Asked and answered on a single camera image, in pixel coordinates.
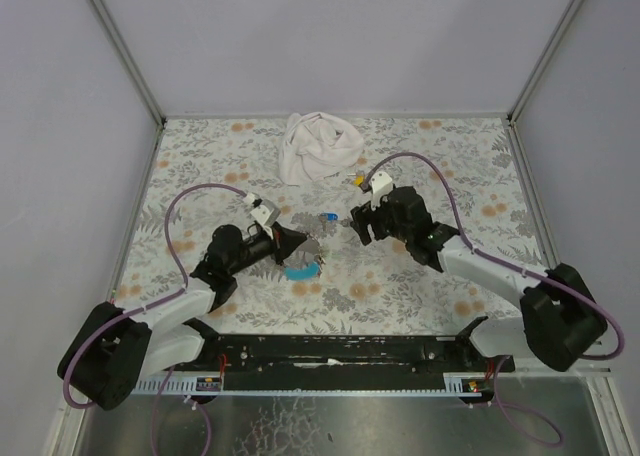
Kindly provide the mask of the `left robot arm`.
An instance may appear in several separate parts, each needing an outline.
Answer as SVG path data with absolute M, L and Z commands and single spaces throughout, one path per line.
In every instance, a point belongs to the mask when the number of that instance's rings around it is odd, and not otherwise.
M 110 302 L 95 306 L 57 369 L 66 402 L 82 406 L 70 394 L 77 390 L 90 403 L 111 410 L 139 380 L 197 360 L 216 335 L 199 319 L 227 302 L 237 288 L 236 274 L 265 258 L 281 265 L 308 239 L 279 223 L 250 236 L 223 225 L 176 293 L 132 310 Z

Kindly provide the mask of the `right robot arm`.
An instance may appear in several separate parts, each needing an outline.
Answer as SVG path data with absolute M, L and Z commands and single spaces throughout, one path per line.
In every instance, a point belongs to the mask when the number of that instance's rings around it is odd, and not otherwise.
M 377 206 L 356 206 L 351 217 L 363 245 L 393 237 L 417 263 L 467 279 L 519 308 L 528 349 L 553 370 L 568 370 L 608 329 L 575 268 L 561 263 L 523 270 L 473 249 L 461 230 L 432 218 L 412 187 L 392 189 Z

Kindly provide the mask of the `blue keyring holder with rings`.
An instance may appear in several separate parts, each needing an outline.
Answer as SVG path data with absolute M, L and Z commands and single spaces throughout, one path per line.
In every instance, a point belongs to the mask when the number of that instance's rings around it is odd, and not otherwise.
M 309 238 L 285 259 L 284 276 L 293 282 L 306 281 L 320 275 L 322 264 L 320 243 Z

